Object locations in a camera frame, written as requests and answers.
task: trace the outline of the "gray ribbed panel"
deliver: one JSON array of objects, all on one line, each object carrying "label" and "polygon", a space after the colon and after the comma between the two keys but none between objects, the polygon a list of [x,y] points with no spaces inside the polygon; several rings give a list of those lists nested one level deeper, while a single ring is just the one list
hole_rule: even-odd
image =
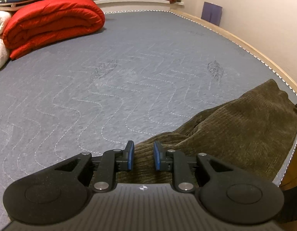
[{"label": "gray ribbed panel", "polygon": [[208,215],[191,194],[174,191],[170,184],[118,184],[109,193],[95,194],[74,218],[44,227],[13,222],[6,231],[221,231],[281,229],[273,222],[260,226],[235,226]]}]

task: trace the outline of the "rolled red comforter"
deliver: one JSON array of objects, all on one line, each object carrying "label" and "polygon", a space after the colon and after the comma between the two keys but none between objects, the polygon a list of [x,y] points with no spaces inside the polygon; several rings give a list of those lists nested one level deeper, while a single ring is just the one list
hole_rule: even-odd
[{"label": "rolled red comforter", "polygon": [[43,0],[15,13],[3,41],[14,60],[47,44],[93,33],[104,23],[104,13],[92,0]]}]

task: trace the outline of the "gray mattress cover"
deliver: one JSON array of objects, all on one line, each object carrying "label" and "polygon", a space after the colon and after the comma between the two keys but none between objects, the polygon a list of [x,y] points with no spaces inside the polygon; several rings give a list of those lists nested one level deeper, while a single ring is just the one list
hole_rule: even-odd
[{"label": "gray mattress cover", "polygon": [[10,62],[0,71],[0,229],[14,180],[82,151],[98,156],[172,131],[270,78],[297,103],[257,58],[166,12],[107,14],[98,33]]}]

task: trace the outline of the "triangular cutout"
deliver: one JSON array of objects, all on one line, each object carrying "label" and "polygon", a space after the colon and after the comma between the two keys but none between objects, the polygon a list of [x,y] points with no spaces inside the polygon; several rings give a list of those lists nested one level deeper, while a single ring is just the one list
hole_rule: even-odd
[{"label": "triangular cutout", "polygon": [[70,161],[67,164],[64,164],[58,168],[56,168],[55,170],[60,170],[60,171],[66,171],[66,172],[71,172],[74,170],[74,168],[78,165],[78,163],[80,162],[80,158],[77,158],[75,160]]},{"label": "triangular cutout", "polygon": [[217,173],[233,171],[232,169],[226,167],[223,164],[218,163],[217,161],[209,160],[209,163]]}]

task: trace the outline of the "round metal bolt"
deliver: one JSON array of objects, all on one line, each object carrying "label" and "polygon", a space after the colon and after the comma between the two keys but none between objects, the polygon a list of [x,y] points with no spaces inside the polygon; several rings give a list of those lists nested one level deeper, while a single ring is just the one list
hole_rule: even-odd
[{"label": "round metal bolt", "polygon": [[94,188],[97,190],[105,190],[109,187],[109,184],[104,182],[104,181],[100,181],[100,182],[96,182],[94,184]]},{"label": "round metal bolt", "polygon": [[178,188],[184,191],[192,190],[194,186],[189,182],[182,182],[178,185]]}]

